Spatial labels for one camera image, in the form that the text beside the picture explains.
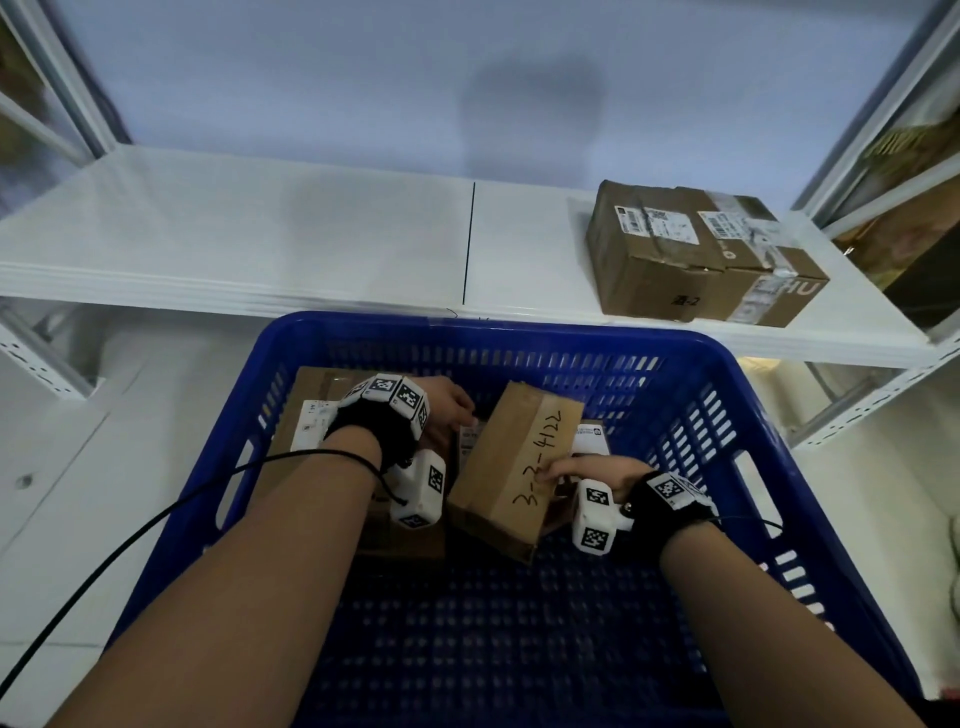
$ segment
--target shelf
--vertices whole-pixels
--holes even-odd
[[[780,217],[830,277],[785,328],[723,321],[678,324],[607,316],[584,244],[594,193],[478,182],[463,313],[568,324],[686,328],[737,356],[907,368],[931,354],[926,335],[800,212]]]
[[[0,224],[0,295],[276,316],[463,298],[473,183],[121,147]]]

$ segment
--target forearm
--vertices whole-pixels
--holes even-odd
[[[379,445],[358,427],[338,430],[324,446],[380,465]],[[359,463],[308,456],[147,608],[51,725],[288,725],[373,485]]]
[[[889,685],[712,523],[660,565],[738,728],[918,726]]]

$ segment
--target shelf leg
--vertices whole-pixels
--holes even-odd
[[[64,400],[86,400],[94,385],[8,307],[0,305],[0,351]]]
[[[960,355],[960,309],[927,332],[934,345],[922,366],[868,376],[787,437],[791,449],[822,445]]]

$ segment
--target white tile floor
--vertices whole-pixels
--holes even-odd
[[[79,405],[50,398],[0,357],[0,411],[15,413],[0,420],[0,671],[85,575],[179,492],[267,323],[120,311],[102,362],[107,380]],[[770,376],[754,381],[777,409]],[[947,538],[960,496],[955,477],[946,481],[960,464],[947,440],[956,442],[951,428],[960,426],[957,390],[934,380],[796,454],[931,696],[960,686]],[[925,468],[931,461],[936,467]],[[24,473],[34,484],[16,490]],[[81,600],[0,702],[0,721],[40,725],[56,709],[95,661],[158,533]]]

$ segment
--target blue plastic basket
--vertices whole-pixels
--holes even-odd
[[[702,481],[721,515],[758,515],[733,463],[749,452],[784,530],[772,538],[747,520],[726,522],[727,533],[897,690],[920,694],[913,668],[750,384],[712,339],[642,328],[285,316],[260,335],[184,494],[228,472],[245,446],[254,458],[266,453],[300,366],[445,374],[468,390],[481,415],[511,379],[581,400],[586,418],[606,422],[614,453]],[[256,476],[243,477],[224,529],[243,515]],[[226,488],[170,517],[111,640],[221,536],[215,514]],[[660,575],[583,554],[568,529],[543,540],[532,568],[461,536],[440,578],[351,577],[297,724],[401,718],[498,725],[726,720]]]

